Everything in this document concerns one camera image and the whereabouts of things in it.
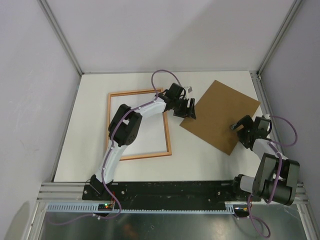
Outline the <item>brown frame backing board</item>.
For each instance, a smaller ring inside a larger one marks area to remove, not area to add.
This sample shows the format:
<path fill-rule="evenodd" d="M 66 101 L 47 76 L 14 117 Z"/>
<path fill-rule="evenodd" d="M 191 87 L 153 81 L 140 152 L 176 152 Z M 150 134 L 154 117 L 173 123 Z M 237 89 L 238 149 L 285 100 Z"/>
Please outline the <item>brown frame backing board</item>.
<path fill-rule="evenodd" d="M 217 80 L 195 104 L 196 119 L 186 118 L 180 126 L 230 155 L 239 141 L 230 129 L 246 115 L 253 116 L 260 102 Z"/>

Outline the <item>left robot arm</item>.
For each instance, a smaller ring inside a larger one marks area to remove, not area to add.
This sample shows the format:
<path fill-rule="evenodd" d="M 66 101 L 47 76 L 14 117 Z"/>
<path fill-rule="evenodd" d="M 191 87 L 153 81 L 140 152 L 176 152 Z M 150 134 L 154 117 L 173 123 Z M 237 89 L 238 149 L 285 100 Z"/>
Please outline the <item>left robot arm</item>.
<path fill-rule="evenodd" d="M 108 126 L 109 141 L 103 162 L 83 189 L 84 200 L 105 200 L 114 196 L 109 185 L 126 148 L 137 138 L 141 123 L 156 114 L 172 110 L 180 118 L 196 119 L 195 99 L 190 98 L 192 87 L 173 83 L 163 92 L 155 92 L 154 99 L 136 107 L 121 104 Z"/>

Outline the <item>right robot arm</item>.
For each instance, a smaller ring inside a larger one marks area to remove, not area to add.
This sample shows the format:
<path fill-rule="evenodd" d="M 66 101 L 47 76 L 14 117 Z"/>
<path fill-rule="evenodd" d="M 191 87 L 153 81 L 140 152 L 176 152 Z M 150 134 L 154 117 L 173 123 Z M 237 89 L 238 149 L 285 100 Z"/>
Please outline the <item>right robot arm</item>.
<path fill-rule="evenodd" d="M 283 144 L 269 138 L 273 120 L 285 121 L 293 130 L 294 141 Z M 260 163 L 254 177 L 239 174 L 230 188 L 231 196 L 242 201 L 248 194 L 263 199 L 267 204 L 276 202 L 290 206 L 295 199 L 300 164 L 287 158 L 277 147 L 292 147 L 298 141 L 298 133 L 291 122 L 281 116 L 263 115 L 252 119 L 245 115 L 230 125 L 236 131 L 239 142 L 255 153 Z"/>

